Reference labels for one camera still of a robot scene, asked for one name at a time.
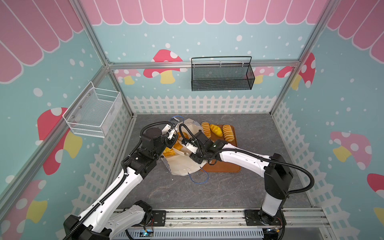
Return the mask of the yellow fake croissant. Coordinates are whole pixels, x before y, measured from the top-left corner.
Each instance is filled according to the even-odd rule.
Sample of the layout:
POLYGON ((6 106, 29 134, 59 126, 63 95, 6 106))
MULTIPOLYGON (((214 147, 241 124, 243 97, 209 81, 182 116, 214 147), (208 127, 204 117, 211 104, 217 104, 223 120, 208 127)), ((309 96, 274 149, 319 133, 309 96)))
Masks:
POLYGON ((222 137, 222 136, 224 135, 222 129, 221 129, 219 126, 217 126, 217 125, 210 124, 210 129, 211 129, 211 131, 212 131, 217 137, 222 137))

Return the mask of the ridged yellow fake bread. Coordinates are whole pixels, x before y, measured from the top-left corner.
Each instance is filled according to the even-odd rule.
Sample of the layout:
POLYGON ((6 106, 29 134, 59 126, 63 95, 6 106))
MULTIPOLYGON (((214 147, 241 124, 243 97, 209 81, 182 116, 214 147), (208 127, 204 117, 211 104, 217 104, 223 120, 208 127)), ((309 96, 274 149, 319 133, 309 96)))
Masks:
POLYGON ((211 138, 211 128, 210 128, 210 124, 208 122, 202 122, 201 123, 201 126, 203 128, 203 133, 205 134, 205 136, 210 139, 211 138))

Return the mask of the yellow fake bread roll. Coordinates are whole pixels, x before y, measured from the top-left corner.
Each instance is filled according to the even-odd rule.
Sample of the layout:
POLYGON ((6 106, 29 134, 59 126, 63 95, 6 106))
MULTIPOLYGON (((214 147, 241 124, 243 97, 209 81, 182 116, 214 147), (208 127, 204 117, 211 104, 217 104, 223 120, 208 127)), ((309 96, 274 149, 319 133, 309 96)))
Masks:
POLYGON ((235 139, 235 134, 230 125, 223 125, 223 135, 227 142, 232 142, 235 139))

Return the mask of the checkered paper bag blue handles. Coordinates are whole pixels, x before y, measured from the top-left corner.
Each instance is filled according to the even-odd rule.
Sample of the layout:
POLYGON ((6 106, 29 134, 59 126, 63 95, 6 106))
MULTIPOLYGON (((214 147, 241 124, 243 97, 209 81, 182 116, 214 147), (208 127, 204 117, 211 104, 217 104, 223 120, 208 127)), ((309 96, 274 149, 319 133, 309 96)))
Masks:
MULTIPOLYGON (((172 175, 188 177, 190 174, 200 171, 202 167, 207 164, 207 161, 203 160, 202 163, 199 164, 190 158, 192 152, 186 147, 182 146, 183 138, 179 133, 180 123, 177 125, 176 132, 174 133, 174 136, 178 137, 178 141, 172 149, 166 148, 166 150, 163 152, 164 158, 162 161, 172 175)), ((195 120, 186 119, 184 120, 184 124, 194 135, 197 134, 199 130, 203 131, 203 127, 195 120)), ((182 130, 183 135, 187 139, 192 140, 189 132, 185 128, 182 130)))

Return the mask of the long striped fake baguette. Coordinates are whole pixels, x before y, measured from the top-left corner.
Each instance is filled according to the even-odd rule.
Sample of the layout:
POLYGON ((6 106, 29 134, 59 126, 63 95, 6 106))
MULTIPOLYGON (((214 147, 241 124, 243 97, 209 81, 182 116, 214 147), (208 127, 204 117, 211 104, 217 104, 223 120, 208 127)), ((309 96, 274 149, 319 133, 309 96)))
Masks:
POLYGON ((181 133, 178 133, 178 135, 179 135, 179 140, 180 140, 180 141, 181 141, 182 139, 187 139, 187 140, 190 139, 190 136, 189 136, 188 133, 186 133, 186 132, 182 132, 182 134, 181 134, 181 133))

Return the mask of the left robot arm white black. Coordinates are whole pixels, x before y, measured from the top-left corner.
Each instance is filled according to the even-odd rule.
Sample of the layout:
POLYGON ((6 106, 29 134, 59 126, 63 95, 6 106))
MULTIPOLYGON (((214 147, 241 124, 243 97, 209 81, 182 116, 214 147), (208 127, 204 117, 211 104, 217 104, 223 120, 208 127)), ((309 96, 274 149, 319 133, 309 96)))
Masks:
POLYGON ((172 118, 142 128, 138 144, 121 161, 122 170, 113 183, 86 210, 65 220, 66 240, 111 240, 131 226, 150 223, 152 207, 144 201, 117 215, 114 212, 157 165, 164 150, 175 145, 178 123, 177 118, 172 118))

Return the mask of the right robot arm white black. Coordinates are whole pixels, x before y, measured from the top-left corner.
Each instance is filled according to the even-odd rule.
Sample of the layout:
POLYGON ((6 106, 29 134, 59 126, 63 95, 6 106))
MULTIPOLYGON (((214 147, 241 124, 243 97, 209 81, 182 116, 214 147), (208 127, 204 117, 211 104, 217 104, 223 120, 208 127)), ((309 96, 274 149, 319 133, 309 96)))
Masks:
POLYGON ((272 156, 260 155, 240 149, 224 140, 213 142, 199 131, 193 134, 189 128, 179 124, 182 145, 190 152, 190 158, 196 163, 207 162, 209 165, 226 162, 248 169, 264 179, 266 195, 258 212, 260 221, 264 225, 272 225, 276 219, 285 225, 282 208, 287 198, 292 194, 309 191, 315 184, 313 175, 306 169, 287 163, 279 154, 272 156), (304 173, 310 180, 307 186, 290 190, 293 179, 292 169, 304 173))

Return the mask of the round orange fake bun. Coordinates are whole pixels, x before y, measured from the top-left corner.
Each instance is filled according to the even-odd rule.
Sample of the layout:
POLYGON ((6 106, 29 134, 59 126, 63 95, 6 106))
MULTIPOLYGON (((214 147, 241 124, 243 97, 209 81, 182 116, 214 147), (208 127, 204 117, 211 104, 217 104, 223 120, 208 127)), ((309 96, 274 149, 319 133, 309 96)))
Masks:
POLYGON ((184 153, 181 151, 182 148, 183 148, 183 146, 181 144, 176 143, 171 149, 166 148, 163 151, 163 156, 168 158, 168 157, 172 157, 172 156, 176 156, 176 155, 183 155, 184 153))

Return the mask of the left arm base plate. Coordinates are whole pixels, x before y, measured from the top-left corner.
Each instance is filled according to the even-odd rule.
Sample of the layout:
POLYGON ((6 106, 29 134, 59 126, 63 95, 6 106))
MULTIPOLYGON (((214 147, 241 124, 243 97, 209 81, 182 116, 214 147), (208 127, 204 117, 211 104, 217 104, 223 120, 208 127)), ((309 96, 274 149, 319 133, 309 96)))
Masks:
POLYGON ((164 227, 166 221, 166 211, 152 210, 151 212, 145 213, 143 220, 132 227, 164 227))

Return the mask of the white mesh wall basket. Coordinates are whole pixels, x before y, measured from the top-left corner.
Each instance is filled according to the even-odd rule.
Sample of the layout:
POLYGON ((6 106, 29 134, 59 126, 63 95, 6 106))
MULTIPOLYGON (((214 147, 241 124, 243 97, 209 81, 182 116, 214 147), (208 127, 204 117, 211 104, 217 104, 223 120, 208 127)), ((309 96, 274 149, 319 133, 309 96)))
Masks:
POLYGON ((75 135, 105 138, 122 106, 120 92, 96 88, 90 82, 63 118, 75 135))

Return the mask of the black mesh wall basket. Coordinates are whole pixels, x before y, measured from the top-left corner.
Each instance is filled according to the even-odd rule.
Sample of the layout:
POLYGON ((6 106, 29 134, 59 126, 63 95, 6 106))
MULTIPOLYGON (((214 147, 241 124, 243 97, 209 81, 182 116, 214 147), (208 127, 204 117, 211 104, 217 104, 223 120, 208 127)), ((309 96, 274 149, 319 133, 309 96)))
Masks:
POLYGON ((255 75, 250 56, 191 58, 191 89, 206 91, 247 91, 255 75))

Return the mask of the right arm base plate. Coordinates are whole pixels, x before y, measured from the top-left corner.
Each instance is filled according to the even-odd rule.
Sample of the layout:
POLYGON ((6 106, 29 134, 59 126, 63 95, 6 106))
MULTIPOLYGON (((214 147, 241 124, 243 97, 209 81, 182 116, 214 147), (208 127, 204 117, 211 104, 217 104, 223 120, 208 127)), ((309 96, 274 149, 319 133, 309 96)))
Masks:
POLYGON ((245 210, 245 220, 247 226, 286 226, 284 213, 278 209, 275 216, 264 213, 262 210, 245 210))

